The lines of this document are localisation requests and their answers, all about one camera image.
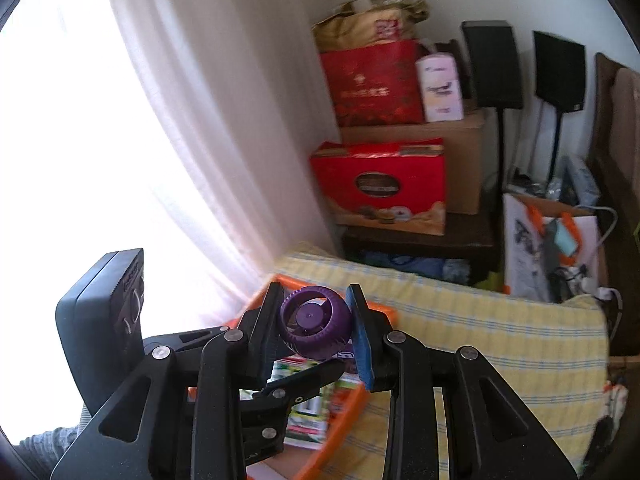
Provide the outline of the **purple yogurt drink pouch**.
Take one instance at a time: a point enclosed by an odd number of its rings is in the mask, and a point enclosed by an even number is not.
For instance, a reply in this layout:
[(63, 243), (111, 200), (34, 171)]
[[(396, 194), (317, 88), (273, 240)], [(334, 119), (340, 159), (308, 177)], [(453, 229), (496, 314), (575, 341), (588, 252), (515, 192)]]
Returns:
[(278, 312), (280, 336), (303, 358), (325, 361), (352, 339), (354, 319), (346, 301), (334, 290), (306, 286), (291, 292)]

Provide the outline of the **green white seaweed packet right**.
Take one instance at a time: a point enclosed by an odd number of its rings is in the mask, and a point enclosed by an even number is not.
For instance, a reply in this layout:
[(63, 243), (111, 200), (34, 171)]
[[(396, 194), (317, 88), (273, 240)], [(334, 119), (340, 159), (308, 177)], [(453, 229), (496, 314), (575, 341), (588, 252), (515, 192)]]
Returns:
[[(352, 390), (360, 385), (356, 363), (349, 353), (338, 357), (345, 362), (345, 371), (336, 382), (320, 389), (318, 396), (302, 401), (292, 407), (284, 434), (284, 444), (317, 451), (326, 443), (331, 425), (343, 411)], [(271, 377), (274, 382), (320, 364), (301, 356), (288, 356), (273, 363)]]

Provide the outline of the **orange cardboard box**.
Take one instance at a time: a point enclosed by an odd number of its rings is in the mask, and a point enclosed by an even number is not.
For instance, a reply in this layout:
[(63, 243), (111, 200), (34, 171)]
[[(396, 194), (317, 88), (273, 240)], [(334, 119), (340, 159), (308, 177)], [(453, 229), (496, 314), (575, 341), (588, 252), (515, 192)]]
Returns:
[(356, 286), (287, 278), (204, 344), (190, 455), (193, 479), (315, 479), (362, 412)]

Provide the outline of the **red collection gift box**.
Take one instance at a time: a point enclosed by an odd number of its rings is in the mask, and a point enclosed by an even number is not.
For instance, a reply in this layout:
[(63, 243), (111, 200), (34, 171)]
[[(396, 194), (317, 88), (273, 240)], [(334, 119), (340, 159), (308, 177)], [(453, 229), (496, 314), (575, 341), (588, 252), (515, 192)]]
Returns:
[(309, 162), (340, 226), (445, 234), (446, 158), (441, 138), (326, 142)]

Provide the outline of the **yellow plaid tablecloth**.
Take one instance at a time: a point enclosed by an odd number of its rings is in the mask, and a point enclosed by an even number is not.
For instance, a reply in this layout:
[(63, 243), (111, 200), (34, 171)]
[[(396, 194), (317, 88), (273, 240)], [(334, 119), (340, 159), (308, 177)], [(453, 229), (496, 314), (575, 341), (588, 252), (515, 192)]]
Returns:
[(344, 292), (361, 286), (391, 307), (396, 326), (429, 347), (469, 344), (527, 404), (574, 468), (584, 459), (600, 416), (608, 331), (589, 296), (542, 304), (332, 257), (314, 246), (282, 257), (277, 274)]

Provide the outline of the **white curtain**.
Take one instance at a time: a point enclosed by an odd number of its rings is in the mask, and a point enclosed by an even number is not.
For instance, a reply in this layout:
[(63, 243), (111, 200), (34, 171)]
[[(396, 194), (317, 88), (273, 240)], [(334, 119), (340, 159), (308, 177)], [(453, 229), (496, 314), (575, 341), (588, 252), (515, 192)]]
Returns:
[(308, 158), (337, 126), (303, 0), (111, 0), (134, 70), (201, 195), (186, 227), (243, 307), (301, 242), (335, 247)]

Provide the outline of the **white orange shopping bag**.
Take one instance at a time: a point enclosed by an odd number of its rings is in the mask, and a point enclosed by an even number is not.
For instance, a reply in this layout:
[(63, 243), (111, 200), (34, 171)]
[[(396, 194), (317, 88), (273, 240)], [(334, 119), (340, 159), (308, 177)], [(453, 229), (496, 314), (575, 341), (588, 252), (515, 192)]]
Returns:
[(608, 286), (604, 242), (617, 214), (506, 193), (503, 288), (514, 297), (559, 304)]

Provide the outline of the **large brown cardboard box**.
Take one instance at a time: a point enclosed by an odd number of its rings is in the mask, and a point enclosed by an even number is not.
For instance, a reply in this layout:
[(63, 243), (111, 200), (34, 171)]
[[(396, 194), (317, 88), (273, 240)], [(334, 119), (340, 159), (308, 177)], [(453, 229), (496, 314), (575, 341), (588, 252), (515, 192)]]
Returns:
[(341, 128), (340, 133), (345, 144), (442, 138), (446, 157), (447, 211), (452, 214), (478, 214), (484, 125), (483, 111), (476, 108), (469, 110), (458, 122), (346, 127)]

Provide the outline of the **dark red gift bag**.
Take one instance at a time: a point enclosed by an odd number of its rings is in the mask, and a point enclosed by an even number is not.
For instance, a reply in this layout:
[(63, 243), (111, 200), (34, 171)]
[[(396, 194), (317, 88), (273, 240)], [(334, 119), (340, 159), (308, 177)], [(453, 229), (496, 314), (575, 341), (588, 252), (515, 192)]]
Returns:
[(416, 40), (326, 52), (320, 61), (337, 125), (415, 125), (425, 122), (416, 61), (426, 53)]

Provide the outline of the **pink white small box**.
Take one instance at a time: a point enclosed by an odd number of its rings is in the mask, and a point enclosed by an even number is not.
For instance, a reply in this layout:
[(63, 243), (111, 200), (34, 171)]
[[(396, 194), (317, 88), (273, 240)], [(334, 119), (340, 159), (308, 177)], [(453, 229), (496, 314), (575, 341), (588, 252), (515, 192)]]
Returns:
[(449, 53), (434, 53), (416, 61), (416, 73), (427, 122), (463, 119), (457, 64)]

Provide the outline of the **black speaker left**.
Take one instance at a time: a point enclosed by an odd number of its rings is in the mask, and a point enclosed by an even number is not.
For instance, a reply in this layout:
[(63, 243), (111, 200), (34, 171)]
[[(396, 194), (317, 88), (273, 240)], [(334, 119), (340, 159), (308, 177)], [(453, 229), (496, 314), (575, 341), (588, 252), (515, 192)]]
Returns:
[(493, 108), (497, 122), (498, 165), (495, 194), (500, 196), (506, 176), (505, 110), (524, 107), (522, 75), (513, 27), (503, 20), (464, 21), (477, 105)]

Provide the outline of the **black speaker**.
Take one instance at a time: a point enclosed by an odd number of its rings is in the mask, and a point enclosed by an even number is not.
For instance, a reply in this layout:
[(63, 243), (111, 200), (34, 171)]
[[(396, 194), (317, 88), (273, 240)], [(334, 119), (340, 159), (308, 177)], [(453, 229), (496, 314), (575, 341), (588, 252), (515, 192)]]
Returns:
[(535, 52), (535, 96), (555, 111), (552, 151), (547, 174), (550, 183), (555, 174), (566, 114), (580, 112), (585, 106), (586, 48), (551, 32), (533, 31)]
[(500, 196), (506, 176), (505, 110), (524, 107), (522, 75), (513, 27), (503, 20), (464, 21), (477, 105), (493, 108), (497, 122), (498, 165), (495, 194)]

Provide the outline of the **gold crumpled bag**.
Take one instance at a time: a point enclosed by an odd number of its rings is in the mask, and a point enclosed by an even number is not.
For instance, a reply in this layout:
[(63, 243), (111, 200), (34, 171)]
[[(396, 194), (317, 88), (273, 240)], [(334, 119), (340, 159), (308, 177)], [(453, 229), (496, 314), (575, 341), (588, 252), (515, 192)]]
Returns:
[(431, 14), (425, 0), (352, 0), (311, 27), (320, 53), (416, 38)]

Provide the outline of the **brown sofa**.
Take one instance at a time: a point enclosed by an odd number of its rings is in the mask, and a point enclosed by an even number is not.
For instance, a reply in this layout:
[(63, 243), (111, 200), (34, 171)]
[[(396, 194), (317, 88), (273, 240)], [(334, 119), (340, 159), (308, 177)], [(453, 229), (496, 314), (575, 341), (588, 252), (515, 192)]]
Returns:
[(597, 182), (599, 204), (617, 212), (604, 242), (608, 284), (620, 292), (623, 312), (610, 352), (639, 353), (639, 73), (599, 52), (596, 111), (587, 165)]

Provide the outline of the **black speaker right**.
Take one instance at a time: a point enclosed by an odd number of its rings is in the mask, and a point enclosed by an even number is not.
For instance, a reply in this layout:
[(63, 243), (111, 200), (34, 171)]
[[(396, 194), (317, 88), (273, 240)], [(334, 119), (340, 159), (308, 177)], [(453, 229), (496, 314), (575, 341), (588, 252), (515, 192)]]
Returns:
[(585, 106), (586, 48), (551, 32), (533, 31), (535, 52), (535, 96), (555, 111), (552, 151), (547, 174), (550, 183), (555, 174), (566, 114), (580, 112)]

